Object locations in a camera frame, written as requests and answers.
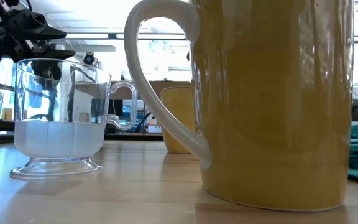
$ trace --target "ceiling light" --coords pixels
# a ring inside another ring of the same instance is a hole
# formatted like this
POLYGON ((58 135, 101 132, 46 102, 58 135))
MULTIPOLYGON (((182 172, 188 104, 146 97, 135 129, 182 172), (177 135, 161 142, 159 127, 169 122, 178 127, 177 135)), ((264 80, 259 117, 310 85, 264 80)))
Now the ceiling light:
POLYGON ((108 39, 109 34, 67 34, 66 39, 108 39))
MULTIPOLYGON (((123 39, 124 34, 117 34, 117 39, 123 39)), ((152 40, 186 40, 186 37, 184 34, 139 34, 137 36, 138 39, 152 39, 152 40)))

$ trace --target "white mug handle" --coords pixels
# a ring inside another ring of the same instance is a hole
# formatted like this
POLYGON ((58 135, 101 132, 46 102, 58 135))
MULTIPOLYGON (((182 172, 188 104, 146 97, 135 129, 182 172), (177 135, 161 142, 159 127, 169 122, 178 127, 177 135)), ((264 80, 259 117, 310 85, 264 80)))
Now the white mug handle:
POLYGON ((139 27, 145 20, 155 17, 175 21, 185 31, 186 38, 191 43, 197 41, 200 22, 194 5, 179 0, 143 0, 132 9, 125 24, 124 45, 129 72, 142 99, 164 128, 197 156, 203 165, 208 165, 211 154, 205 138, 188 129, 166 109, 146 80, 140 66, 137 52, 139 27))

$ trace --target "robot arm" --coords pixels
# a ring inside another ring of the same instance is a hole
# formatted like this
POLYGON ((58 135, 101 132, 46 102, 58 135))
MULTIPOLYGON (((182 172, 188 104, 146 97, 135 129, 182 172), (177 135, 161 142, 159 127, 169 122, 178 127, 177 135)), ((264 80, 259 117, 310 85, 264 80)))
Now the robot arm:
POLYGON ((14 62, 27 58, 66 59, 71 50, 56 50, 50 39, 61 39, 66 33, 47 24, 45 17, 28 9, 11 9, 19 0, 0 0, 0 60, 10 57, 14 62))

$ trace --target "wooden table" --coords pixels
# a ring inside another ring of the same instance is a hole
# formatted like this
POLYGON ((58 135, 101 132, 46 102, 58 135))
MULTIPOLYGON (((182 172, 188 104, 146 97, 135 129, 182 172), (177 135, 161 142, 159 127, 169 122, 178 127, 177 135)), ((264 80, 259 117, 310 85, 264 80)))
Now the wooden table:
POLYGON ((357 223, 358 184, 346 206, 292 213, 225 202, 201 188, 192 155, 166 154, 162 142, 106 141, 95 155, 104 171, 70 179, 20 181, 9 171, 27 162, 0 146, 0 223, 357 223))

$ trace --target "glass rim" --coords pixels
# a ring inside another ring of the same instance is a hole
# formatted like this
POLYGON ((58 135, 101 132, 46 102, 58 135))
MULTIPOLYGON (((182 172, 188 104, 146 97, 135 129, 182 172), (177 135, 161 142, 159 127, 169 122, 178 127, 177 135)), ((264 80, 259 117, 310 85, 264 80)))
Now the glass rim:
POLYGON ((98 67, 94 67, 94 66, 91 66, 91 65, 87 65, 87 64, 84 64, 84 63, 80 63, 80 62, 71 62, 71 61, 67 61, 67 60, 61 60, 61 59, 54 59, 54 58, 30 58, 30 59, 24 59, 24 60, 20 60, 18 62, 16 62, 16 65, 17 65, 17 68, 22 71, 22 72, 26 72, 28 74, 30 74, 31 76, 33 77, 37 77, 37 78, 42 78, 44 80, 49 80, 51 82, 60 82, 60 83, 77 83, 77 84, 87 84, 87 85, 100 85, 100 84, 103 84, 103 83, 109 83, 109 85, 111 84, 111 74, 101 68, 98 68, 98 67), (91 83, 91 82, 69 82, 69 81, 60 81, 60 80, 53 80, 53 79, 50 79, 50 78, 44 78, 44 77, 41 77, 39 75, 35 75, 33 73, 30 73, 30 72, 27 72, 23 69, 20 68, 20 64, 22 63, 26 63, 26 62, 33 62, 33 61, 36 61, 36 60, 44 60, 44 61, 58 61, 58 62, 62 62, 62 63, 70 63, 70 64, 75 64, 75 65, 80 65, 82 67, 86 67, 86 68, 91 68, 91 69, 96 69, 96 70, 99 70, 100 72, 103 72, 107 75, 109 75, 109 81, 108 82, 102 82, 102 83, 91 83))

